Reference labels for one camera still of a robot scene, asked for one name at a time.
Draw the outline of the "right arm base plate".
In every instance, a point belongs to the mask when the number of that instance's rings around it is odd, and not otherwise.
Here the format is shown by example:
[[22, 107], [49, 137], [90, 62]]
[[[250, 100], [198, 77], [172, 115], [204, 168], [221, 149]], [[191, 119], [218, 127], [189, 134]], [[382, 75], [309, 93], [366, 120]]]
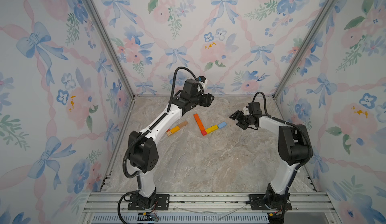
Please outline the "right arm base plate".
[[249, 194], [248, 198], [246, 204], [250, 205], [253, 211], [278, 212], [284, 204], [284, 195]]

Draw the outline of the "yellow rectangular block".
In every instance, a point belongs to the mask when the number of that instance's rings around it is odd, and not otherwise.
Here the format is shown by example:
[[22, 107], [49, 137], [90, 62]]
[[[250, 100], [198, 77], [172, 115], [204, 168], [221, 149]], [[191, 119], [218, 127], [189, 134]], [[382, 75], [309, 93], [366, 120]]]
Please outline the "yellow rectangular block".
[[170, 132], [171, 132], [172, 134], [174, 134], [174, 133], [176, 133], [176, 132], [179, 131], [179, 130], [180, 130], [180, 127], [179, 127], [179, 126], [176, 126], [176, 127], [174, 127], [173, 129], [171, 129]]

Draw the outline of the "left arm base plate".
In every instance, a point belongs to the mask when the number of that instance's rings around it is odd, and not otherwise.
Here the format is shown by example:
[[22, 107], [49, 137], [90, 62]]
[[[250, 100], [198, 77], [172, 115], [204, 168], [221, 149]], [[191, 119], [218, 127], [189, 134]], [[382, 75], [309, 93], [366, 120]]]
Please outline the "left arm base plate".
[[169, 194], [152, 194], [150, 197], [143, 197], [140, 194], [130, 196], [128, 203], [129, 211], [167, 211], [170, 203]]

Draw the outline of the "plain wooden block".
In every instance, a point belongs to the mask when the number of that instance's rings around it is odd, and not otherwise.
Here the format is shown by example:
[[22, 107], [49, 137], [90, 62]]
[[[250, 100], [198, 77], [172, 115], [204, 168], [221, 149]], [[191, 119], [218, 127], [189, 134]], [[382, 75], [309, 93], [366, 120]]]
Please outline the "plain wooden block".
[[181, 129], [181, 128], [183, 128], [184, 126], [186, 126], [187, 124], [188, 124], [188, 121], [184, 121], [184, 122], [180, 123], [180, 124], [178, 125], [178, 127]]

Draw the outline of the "orange long block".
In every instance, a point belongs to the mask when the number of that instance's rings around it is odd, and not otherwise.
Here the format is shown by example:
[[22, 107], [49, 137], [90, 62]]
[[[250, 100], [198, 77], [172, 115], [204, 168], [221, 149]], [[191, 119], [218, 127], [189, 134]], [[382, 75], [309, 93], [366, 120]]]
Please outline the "orange long block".
[[201, 121], [198, 121], [197, 124], [198, 124], [199, 129], [200, 129], [201, 132], [202, 132], [202, 131], [205, 131], [205, 127], [204, 127], [204, 125], [202, 124]]

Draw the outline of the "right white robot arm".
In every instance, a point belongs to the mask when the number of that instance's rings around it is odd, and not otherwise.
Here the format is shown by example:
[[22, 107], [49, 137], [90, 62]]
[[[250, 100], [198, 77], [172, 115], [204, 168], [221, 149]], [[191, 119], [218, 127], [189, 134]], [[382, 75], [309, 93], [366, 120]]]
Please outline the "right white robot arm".
[[230, 116], [237, 126], [246, 130], [252, 125], [263, 128], [278, 136], [279, 168], [274, 179], [268, 184], [262, 200], [250, 200], [249, 205], [266, 206], [270, 210], [285, 208], [289, 189], [299, 171], [312, 157], [313, 149], [304, 125], [295, 125], [276, 117], [244, 114], [237, 110]]

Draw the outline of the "orange short block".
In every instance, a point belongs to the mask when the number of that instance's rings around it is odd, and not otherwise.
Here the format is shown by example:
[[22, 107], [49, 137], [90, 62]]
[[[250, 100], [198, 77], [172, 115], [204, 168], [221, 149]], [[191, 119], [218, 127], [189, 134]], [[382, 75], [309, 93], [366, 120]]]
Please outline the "orange short block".
[[194, 114], [194, 118], [195, 118], [197, 123], [201, 121], [201, 119], [200, 119], [198, 114]]

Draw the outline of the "light blue block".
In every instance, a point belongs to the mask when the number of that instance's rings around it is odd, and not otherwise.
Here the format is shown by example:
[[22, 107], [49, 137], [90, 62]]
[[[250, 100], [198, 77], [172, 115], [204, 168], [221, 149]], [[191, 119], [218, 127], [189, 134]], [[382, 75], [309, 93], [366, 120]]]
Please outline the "light blue block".
[[227, 123], [226, 122], [222, 122], [222, 123], [218, 124], [217, 126], [218, 126], [219, 129], [222, 129], [222, 128], [227, 126]]

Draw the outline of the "yellow long block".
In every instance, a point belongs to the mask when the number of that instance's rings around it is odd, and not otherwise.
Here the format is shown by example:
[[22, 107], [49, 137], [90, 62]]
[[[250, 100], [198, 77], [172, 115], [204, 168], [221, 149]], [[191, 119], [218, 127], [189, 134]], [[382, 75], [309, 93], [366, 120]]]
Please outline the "yellow long block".
[[214, 132], [215, 130], [217, 130], [219, 127], [217, 125], [214, 125], [214, 126], [211, 126], [209, 128], [206, 129], [206, 133], [209, 134], [209, 133], [212, 133]]

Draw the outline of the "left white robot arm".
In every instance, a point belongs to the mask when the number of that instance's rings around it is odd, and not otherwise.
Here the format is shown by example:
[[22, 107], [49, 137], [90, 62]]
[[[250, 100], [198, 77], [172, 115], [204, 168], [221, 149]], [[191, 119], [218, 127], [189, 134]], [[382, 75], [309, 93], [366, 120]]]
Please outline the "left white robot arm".
[[153, 169], [159, 160], [157, 144], [166, 131], [184, 114], [196, 106], [209, 107], [215, 97], [210, 93], [201, 95], [173, 96], [165, 110], [140, 132], [129, 135], [128, 147], [122, 161], [125, 177], [137, 179], [137, 198], [147, 206], [153, 205], [156, 196]]

